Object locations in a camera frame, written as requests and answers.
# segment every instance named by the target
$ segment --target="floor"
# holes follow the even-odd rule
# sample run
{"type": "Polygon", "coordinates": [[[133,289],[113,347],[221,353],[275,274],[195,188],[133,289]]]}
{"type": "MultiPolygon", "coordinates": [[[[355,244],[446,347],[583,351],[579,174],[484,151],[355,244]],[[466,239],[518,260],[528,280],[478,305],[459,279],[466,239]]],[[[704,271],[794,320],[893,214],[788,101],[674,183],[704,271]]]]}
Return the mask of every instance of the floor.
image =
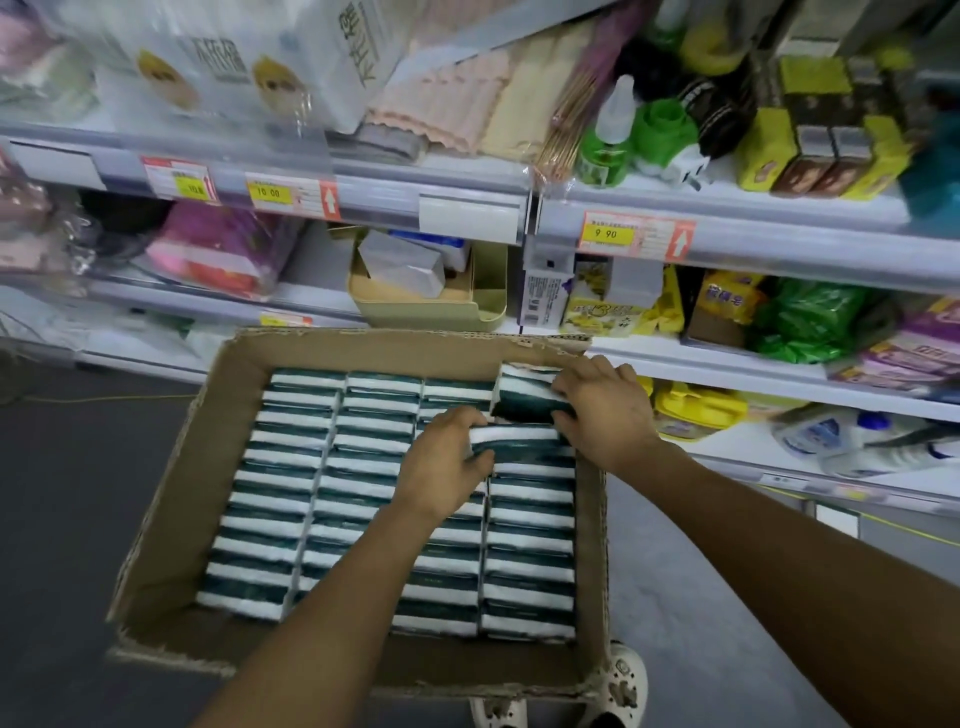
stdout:
{"type": "MultiPolygon", "coordinates": [[[[31,366],[45,398],[189,394],[141,376],[31,366]]],[[[105,659],[113,579],[163,470],[189,400],[0,407],[0,725],[179,728],[214,679],[105,659]]],[[[613,635],[646,661],[644,728],[843,726],[697,549],[623,483],[610,486],[613,635]]],[[[878,515],[960,541],[960,522],[878,515]]],[[[960,583],[955,546],[866,522],[864,538],[960,583]]],[[[532,707],[531,725],[569,724],[532,707]]],[[[369,726],[470,725],[464,701],[373,700],[369,726]]]]}

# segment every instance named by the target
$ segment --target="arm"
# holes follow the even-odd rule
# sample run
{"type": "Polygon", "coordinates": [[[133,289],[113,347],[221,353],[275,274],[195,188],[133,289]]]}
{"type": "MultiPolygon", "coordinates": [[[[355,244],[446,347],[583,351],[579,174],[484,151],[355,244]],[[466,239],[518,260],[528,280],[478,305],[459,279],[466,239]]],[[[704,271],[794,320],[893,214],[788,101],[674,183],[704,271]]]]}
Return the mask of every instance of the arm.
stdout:
{"type": "Polygon", "coordinates": [[[194,728],[341,728],[370,689],[403,584],[430,534],[493,467],[465,461],[472,407],[434,419],[410,448],[390,505],[251,655],[194,728]]]}
{"type": "Polygon", "coordinates": [[[703,552],[851,726],[955,724],[960,590],[704,468],[660,439],[629,365],[558,377],[557,429],[703,552]]]}

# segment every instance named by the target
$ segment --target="white shoe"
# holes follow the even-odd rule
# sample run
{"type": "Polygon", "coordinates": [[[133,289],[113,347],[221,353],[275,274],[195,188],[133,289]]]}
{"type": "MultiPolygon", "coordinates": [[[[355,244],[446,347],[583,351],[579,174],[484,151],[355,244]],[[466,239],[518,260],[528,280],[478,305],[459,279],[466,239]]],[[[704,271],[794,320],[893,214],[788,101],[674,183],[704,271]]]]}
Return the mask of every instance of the white shoe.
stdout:
{"type": "Polygon", "coordinates": [[[527,728],[526,700],[470,699],[470,712],[476,728],[527,728]]]}
{"type": "Polygon", "coordinates": [[[643,720],[650,687],[643,660],[622,643],[611,644],[610,658],[611,667],[604,676],[603,688],[596,702],[587,706],[578,728],[589,728],[604,713],[618,718],[624,728],[639,728],[643,720]]]}

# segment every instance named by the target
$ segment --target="green plug-in device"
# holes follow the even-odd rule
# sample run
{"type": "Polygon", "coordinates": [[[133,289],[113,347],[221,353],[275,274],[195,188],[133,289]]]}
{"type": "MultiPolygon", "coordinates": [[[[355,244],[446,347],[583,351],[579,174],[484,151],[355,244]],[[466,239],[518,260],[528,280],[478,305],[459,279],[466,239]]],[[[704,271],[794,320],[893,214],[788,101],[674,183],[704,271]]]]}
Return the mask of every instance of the green plug-in device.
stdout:
{"type": "Polygon", "coordinates": [[[637,109],[630,141],[640,172],[699,189],[709,157],[700,153],[700,132],[679,101],[660,99],[637,109]]]}

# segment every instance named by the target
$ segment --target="yellow cable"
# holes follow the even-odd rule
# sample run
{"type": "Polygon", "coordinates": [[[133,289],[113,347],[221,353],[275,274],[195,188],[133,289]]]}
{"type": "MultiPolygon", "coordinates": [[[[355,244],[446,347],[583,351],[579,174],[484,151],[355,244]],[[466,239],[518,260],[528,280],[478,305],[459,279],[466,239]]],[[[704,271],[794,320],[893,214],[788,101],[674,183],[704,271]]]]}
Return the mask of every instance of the yellow cable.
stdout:
{"type": "Polygon", "coordinates": [[[122,397],[90,397],[86,400],[51,400],[46,397],[24,397],[21,399],[39,404],[87,404],[92,401],[192,400],[194,397],[196,395],[126,395],[122,397]]]}
{"type": "MultiPolygon", "coordinates": [[[[810,497],[798,496],[796,493],[790,493],[789,491],[782,491],[780,488],[771,488],[768,485],[760,485],[759,483],[757,483],[756,485],[757,487],[762,488],[765,491],[770,491],[771,493],[777,493],[777,494],[780,494],[781,496],[792,497],[795,500],[814,500],[815,499],[810,497]]],[[[940,536],[934,536],[932,533],[926,533],[925,531],[921,531],[916,528],[911,528],[908,525],[902,525],[901,523],[894,523],[893,521],[887,521],[886,519],[882,519],[880,516],[873,516],[869,513],[864,513],[863,511],[853,510],[852,508],[849,508],[846,505],[844,506],[844,508],[848,511],[854,512],[860,518],[868,519],[869,521],[874,521],[877,523],[883,523],[883,525],[888,525],[891,528],[896,528],[900,531],[906,531],[907,533],[912,533],[914,536],[921,536],[925,539],[929,539],[930,541],[936,541],[938,544],[946,544],[947,546],[957,546],[958,548],[960,548],[960,542],[951,541],[950,539],[944,539],[944,538],[941,538],[940,536]]]]}

